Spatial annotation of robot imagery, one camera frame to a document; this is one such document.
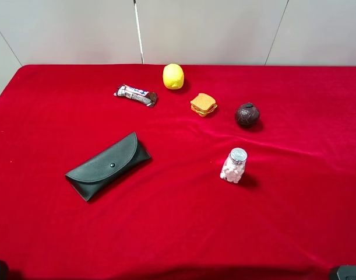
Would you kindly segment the black leather glasses case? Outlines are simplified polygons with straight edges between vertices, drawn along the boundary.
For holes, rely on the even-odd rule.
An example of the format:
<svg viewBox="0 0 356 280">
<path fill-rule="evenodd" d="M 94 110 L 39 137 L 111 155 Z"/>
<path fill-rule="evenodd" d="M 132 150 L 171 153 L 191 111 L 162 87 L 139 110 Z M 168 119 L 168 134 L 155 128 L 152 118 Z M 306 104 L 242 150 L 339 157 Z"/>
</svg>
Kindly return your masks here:
<svg viewBox="0 0 356 280">
<path fill-rule="evenodd" d="M 76 192 L 90 200 L 115 180 L 151 159 L 135 132 L 65 174 Z"/>
</svg>

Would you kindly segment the chocolate bar in wrapper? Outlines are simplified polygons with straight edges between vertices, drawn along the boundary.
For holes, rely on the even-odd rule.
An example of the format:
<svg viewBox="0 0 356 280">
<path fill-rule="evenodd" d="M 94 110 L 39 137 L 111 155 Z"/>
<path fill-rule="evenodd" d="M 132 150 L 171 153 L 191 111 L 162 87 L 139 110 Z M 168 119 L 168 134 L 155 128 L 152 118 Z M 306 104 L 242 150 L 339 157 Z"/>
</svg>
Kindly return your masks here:
<svg viewBox="0 0 356 280">
<path fill-rule="evenodd" d="M 156 93 L 137 89 L 126 84 L 119 86 L 118 89 L 114 92 L 114 96 L 135 100 L 147 107 L 154 107 L 158 101 L 158 96 Z"/>
</svg>

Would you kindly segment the toy sandwich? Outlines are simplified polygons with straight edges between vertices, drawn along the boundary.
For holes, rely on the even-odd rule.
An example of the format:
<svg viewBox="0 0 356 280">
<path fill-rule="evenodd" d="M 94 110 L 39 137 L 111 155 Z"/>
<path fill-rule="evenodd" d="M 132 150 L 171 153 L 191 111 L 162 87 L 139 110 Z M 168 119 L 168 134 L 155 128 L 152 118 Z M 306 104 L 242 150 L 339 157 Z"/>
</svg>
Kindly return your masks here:
<svg viewBox="0 0 356 280">
<path fill-rule="evenodd" d="M 205 117 L 217 108 L 216 100 L 205 93 L 199 93 L 191 100 L 191 110 L 201 117 Z"/>
</svg>

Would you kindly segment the red velvet table cloth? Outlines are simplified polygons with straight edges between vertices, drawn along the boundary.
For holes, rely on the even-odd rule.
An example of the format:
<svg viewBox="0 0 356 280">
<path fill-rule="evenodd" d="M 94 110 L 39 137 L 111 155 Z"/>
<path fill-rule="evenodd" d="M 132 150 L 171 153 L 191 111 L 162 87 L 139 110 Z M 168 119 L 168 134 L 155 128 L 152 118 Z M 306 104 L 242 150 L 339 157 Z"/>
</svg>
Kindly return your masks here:
<svg viewBox="0 0 356 280">
<path fill-rule="evenodd" d="M 326 279 L 356 265 L 356 67 L 28 65 L 0 95 L 10 279 Z M 154 107 L 114 96 L 157 94 Z M 191 100 L 205 93 L 205 117 Z M 235 122 L 251 102 L 260 119 Z M 85 201 L 65 174 L 135 132 L 151 159 Z M 220 178 L 247 152 L 236 184 Z"/>
</svg>

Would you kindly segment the dark brown round ball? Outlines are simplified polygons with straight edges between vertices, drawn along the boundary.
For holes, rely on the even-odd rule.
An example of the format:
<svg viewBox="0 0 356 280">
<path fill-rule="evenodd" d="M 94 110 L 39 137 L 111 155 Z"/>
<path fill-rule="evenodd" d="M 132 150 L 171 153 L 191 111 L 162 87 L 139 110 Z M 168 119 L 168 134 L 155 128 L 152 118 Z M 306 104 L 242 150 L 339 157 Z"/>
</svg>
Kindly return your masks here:
<svg viewBox="0 0 356 280">
<path fill-rule="evenodd" d="M 260 119 L 259 109 L 251 102 L 240 105 L 235 112 L 235 122 L 240 127 L 251 127 Z"/>
</svg>

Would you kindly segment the black device bottom right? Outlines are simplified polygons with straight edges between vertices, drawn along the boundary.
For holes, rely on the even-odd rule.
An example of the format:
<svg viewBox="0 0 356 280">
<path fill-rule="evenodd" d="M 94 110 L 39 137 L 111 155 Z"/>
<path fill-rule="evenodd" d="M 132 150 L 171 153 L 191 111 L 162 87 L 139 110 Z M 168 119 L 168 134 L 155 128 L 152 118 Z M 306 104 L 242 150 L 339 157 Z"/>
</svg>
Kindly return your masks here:
<svg viewBox="0 0 356 280">
<path fill-rule="evenodd" d="M 341 265 L 329 272 L 330 280 L 356 280 L 356 265 Z"/>
</svg>

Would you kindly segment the white vertical pole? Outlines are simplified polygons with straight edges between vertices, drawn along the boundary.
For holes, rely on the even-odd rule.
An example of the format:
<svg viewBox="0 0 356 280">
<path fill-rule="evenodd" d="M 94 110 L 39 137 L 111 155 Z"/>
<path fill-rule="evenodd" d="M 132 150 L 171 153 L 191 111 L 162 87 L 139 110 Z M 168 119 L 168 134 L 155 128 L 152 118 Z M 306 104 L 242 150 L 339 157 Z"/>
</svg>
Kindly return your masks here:
<svg viewBox="0 0 356 280">
<path fill-rule="evenodd" d="M 141 32 L 140 32 L 138 6 L 137 6 L 136 0 L 133 0 L 133 7 L 134 7 L 135 20 L 136 20 L 136 28 L 137 28 L 137 34 L 138 34 L 138 43 L 139 43 L 140 59 L 141 59 L 141 63 L 144 64 L 142 37 L 141 37 Z"/>
</svg>

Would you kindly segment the yellow lemon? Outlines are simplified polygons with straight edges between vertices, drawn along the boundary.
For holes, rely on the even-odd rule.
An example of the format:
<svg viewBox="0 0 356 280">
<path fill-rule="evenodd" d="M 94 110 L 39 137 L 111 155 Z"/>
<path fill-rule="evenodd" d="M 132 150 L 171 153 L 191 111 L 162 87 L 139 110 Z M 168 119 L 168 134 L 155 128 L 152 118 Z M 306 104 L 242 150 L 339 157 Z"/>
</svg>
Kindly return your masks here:
<svg viewBox="0 0 356 280">
<path fill-rule="evenodd" d="M 184 72 L 178 64 L 168 64 L 163 69 L 163 84 L 167 89 L 178 90 L 184 85 Z"/>
</svg>

